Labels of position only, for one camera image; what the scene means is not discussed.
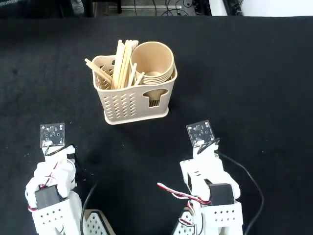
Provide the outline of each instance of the circuit board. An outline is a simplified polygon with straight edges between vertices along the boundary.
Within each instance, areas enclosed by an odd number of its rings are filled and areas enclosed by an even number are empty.
[[[65,145],[65,124],[40,125],[40,148]]]
[[[214,135],[208,120],[186,126],[191,144],[194,148],[214,140]]]

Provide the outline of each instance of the stack of paper cups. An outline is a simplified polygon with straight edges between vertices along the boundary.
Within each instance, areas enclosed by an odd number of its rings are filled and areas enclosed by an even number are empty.
[[[172,51],[163,43],[146,42],[140,44],[131,56],[131,68],[137,63],[135,77],[144,72],[141,84],[156,85],[167,81],[174,70]],[[160,99],[163,91],[151,91],[147,95],[152,100]]]

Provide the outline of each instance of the black table surface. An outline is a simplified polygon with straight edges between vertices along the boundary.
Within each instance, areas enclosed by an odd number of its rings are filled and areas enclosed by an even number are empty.
[[[43,161],[39,126],[65,122],[67,143],[99,187],[119,235],[172,232],[187,192],[179,162],[192,156],[185,126],[209,119],[220,150],[259,182],[265,207],[252,235],[309,234],[313,216],[313,18],[137,17],[0,21],[0,234],[35,234],[25,185]],[[84,59],[117,40],[160,41],[179,72],[164,118],[111,126]],[[258,191],[236,165],[246,227]],[[77,175],[82,200],[93,185]]]

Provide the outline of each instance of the white robotic arm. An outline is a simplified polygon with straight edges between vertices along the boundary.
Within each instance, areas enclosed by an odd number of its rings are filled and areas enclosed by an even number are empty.
[[[76,167],[74,160],[67,158],[68,154],[75,153],[75,147],[65,147],[64,123],[41,126],[41,147],[45,162],[37,164],[34,177],[25,189],[36,232],[81,235],[82,202],[72,191],[76,187]],[[96,210],[90,212],[87,220],[83,216],[82,228],[84,235],[114,234],[104,215]]]
[[[173,235],[242,235],[243,215],[239,185],[224,171],[218,140],[208,121],[187,126],[193,144],[193,159],[180,162],[183,180],[191,195],[173,192],[179,199],[188,199]]]

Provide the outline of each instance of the plastic utensil holder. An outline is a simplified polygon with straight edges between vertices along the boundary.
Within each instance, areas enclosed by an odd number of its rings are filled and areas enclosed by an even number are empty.
[[[115,55],[96,56],[92,61],[112,76]],[[110,90],[109,83],[94,71],[92,71],[92,77],[93,86],[97,90],[103,106],[105,120],[108,124],[116,125],[166,116],[174,82],[177,78],[177,69],[174,66],[171,78],[161,84],[131,86],[116,90]],[[160,89],[164,90],[160,100],[150,100],[147,93]]]

